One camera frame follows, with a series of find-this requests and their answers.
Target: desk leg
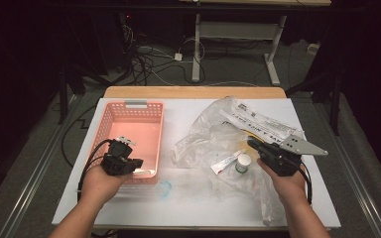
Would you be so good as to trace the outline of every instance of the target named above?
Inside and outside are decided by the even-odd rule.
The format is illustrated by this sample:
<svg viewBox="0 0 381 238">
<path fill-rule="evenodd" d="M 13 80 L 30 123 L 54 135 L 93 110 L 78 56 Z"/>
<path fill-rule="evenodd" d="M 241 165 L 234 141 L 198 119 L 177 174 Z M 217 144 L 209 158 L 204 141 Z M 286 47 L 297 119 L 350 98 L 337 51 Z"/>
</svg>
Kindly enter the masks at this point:
<svg viewBox="0 0 381 238">
<path fill-rule="evenodd" d="M 267 65 L 268 72 L 271 77 L 271 82 L 273 85 L 279 86 L 280 79 L 278 78 L 277 71 L 275 70 L 273 59 L 275 52 L 277 51 L 278 44 L 280 43 L 281 34 L 284 30 L 284 24 L 286 23 L 287 16 L 282 16 L 280 18 L 280 23 L 277 26 L 277 30 L 275 31 L 274 40 L 272 42 L 272 49 L 269 54 L 264 54 L 265 64 Z"/>
<path fill-rule="evenodd" d="M 199 82 L 199 70 L 200 70 L 200 51 L 199 51 L 199 39 L 200 39 L 200 14 L 196 14 L 196 21 L 194 24 L 194 53 L 193 53 L 193 65 L 191 71 L 191 80 L 193 82 Z"/>
</svg>

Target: gray carpet floor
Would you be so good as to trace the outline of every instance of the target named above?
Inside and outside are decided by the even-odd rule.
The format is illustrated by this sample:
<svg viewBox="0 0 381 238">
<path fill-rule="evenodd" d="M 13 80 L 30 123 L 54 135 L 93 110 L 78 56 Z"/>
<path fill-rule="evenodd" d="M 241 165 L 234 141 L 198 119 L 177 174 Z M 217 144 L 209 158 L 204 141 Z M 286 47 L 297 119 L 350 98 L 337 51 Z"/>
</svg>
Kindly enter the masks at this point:
<svg viewBox="0 0 381 238">
<path fill-rule="evenodd" d="M 306 53 L 307 46 L 306 42 L 279 46 L 274 64 L 284 89 L 304 80 L 314 59 Z M 235 48 L 235 52 L 220 59 L 214 58 L 219 58 L 222 51 L 209 52 L 207 48 L 205 59 L 202 60 L 205 78 L 200 85 L 272 86 L 261 56 L 268 52 L 269 47 L 268 43 L 261 42 L 250 50 Z M 163 46 L 154 48 L 161 55 L 172 56 L 175 53 Z M 156 63 L 169 60 L 160 57 L 152 59 Z M 180 66 L 183 68 L 154 68 L 154 73 L 147 78 L 148 85 L 190 85 L 184 80 L 184 71 L 186 77 L 191 78 L 191 65 L 180 63 Z M 119 73 L 113 70 L 105 77 L 111 79 L 117 75 Z M 57 136 L 58 132 L 63 134 L 73 122 L 63 138 L 63 144 L 66 157 L 74 163 L 93 110 L 81 116 L 84 119 L 83 126 L 75 120 L 94 105 L 105 90 L 89 78 L 85 78 L 84 83 L 84 95 L 69 94 L 69 114 L 64 124 L 58 124 L 59 99 L 56 97 L 49 105 L 48 112 L 31 131 L 27 144 L 0 186 L 0 237 L 47 237 L 55 228 L 51 222 L 71 170 L 64 160 L 62 137 Z M 326 121 L 327 103 L 312 103 L 309 93 L 292 95 L 308 140 L 329 151 L 329 156 L 316 160 L 342 225 L 341 228 L 330 230 L 331 236 L 381 237 L 381 166 L 352 116 L 349 104 L 343 95 L 340 99 L 340 135 L 334 136 Z M 28 185 L 31 193 L 25 194 L 23 191 Z M 232 231 L 125 230 L 120 234 L 120 237 L 288 237 L 286 232 Z"/>
</svg>

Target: table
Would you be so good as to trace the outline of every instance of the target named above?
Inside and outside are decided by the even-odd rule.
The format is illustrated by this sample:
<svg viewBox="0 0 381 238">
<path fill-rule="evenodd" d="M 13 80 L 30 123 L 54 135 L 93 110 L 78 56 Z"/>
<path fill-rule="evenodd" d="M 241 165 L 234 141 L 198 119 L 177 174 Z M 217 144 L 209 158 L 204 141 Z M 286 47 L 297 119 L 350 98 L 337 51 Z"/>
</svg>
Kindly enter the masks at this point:
<svg viewBox="0 0 381 238">
<path fill-rule="evenodd" d="M 169 149 L 188 133 L 200 112 L 214 100 L 228 95 L 242 98 L 254 110 L 262 109 L 267 116 L 279 116 L 280 120 L 284 119 L 283 122 L 301 129 L 293 104 L 285 98 L 281 88 L 109 87 L 91 121 L 53 224 L 59 224 L 76 204 L 76 185 L 99 123 L 101 115 L 98 112 L 105 102 L 118 98 L 158 98 L 165 102 L 159 182 L 156 185 L 122 185 L 120 192 L 101 209 L 95 227 L 198 230 L 274 230 L 285 227 L 285 222 L 269 227 L 263 225 L 250 197 L 239 192 L 217 197 L 201 170 L 178 169 L 167 160 Z M 307 158 L 306 164 L 314 183 L 314 210 L 326 227 L 339 227 L 339 220 L 313 157 Z"/>
<path fill-rule="evenodd" d="M 302 5 L 302 6 L 329 6 L 330 0 L 199 0 L 198 5 L 202 3 L 219 4 L 258 4 L 258 5 Z M 268 54 L 264 54 L 265 64 L 273 85 L 279 86 L 280 79 L 275 70 L 273 59 L 280 43 L 281 34 L 284 30 L 287 16 L 281 16 L 278 24 L 260 24 L 260 23 L 232 23 L 232 22 L 211 22 L 202 21 L 200 14 L 196 14 L 195 33 L 194 33 L 194 54 L 192 65 L 192 81 L 199 81 L 200 38 L 228 38 L 228 39 L 248 39 L 248 40 L 272 40 L 272 47 Z"/>
</svg>

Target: person's right hand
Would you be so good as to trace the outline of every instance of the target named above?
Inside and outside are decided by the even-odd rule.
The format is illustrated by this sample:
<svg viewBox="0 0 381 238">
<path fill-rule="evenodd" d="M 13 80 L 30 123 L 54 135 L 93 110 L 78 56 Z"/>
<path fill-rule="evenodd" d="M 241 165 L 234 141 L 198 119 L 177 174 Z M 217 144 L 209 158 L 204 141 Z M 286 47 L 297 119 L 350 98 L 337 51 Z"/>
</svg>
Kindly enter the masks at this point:
<svg viewBox="0 0 381 238">
<path fill-rule="evenodd" d="M 279 177 L 261 159 L 258 165 L 271 177 L 283 205 L 294 205 L 300 202 L 308 203 L 305 192 L 305 179 L 302 174 L 296 172 L 292 177 Z"/>
</svg>

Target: white desk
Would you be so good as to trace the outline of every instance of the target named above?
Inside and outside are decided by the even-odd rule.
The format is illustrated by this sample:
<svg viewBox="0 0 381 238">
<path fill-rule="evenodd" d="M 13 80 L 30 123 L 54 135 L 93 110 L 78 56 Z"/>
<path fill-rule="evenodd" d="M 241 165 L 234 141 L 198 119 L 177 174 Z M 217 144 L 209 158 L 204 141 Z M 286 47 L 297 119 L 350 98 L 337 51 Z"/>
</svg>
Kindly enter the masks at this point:
<svg viewBox="0 0 381 238">
<path fill-rule="evenodd" d="M 202 91 L 209 89 L 216 90 L 215 87 L 205 87 Z M 113 98 L 100 100 L 53 224 L 59 224 L 76 205 L 77 182 L 101 117 L 97 112 L 101 112 L 105 102 L 111 100 Z M 159 182 L 155 185 L 122 185 L 119 193 L 101 209 L 95 221 L 96 228 L 264 230 L 286 226 L 283 221 L 266 227 L 262 223 L 260 211 L 254 209 L 256 204 L 250 197 L 240 192 L 218 195 L 204 172 L 197 169 L 177 169 L 167 158 L 174 144 L 188 134 L 194 119 L 215 99 L 155 100 L 165 102 Z M 290 99 L 242 100 L 266 116 L 301 128 Z M 306 157 L 306 165 L 313 180 L 315 212 L 326 227 L 339 227 L 338 217 L 315 160 Z"/>
<path fill-rule="evenodd" d="M 258 4 L 258 5 L 281 5 L 292 6 L 301 5 L 307 7 L 329 6 L 330 0 L 199 0 L 197 4 L 203 3 L 223 3 L 223 4 Z M 275 70 L 274 56 L 280 43 L 281 34 L 284 30 L 287 16 L 281 16 L 277 24 L 260 23 L 232 23 L 232 22 L 208 22 L 200 19 L 200 14 L 196 14 L 194 53 L 192 66 L 192 81 L 199 81 L 200 74 L 200 38 L 227 38 L 227 39 L 248 39 L 248 40 L 272 40 L 271 50 L 264 54 L 266 67 L 273 85 L 279 86 L 280 79 Z"/>
</svg>

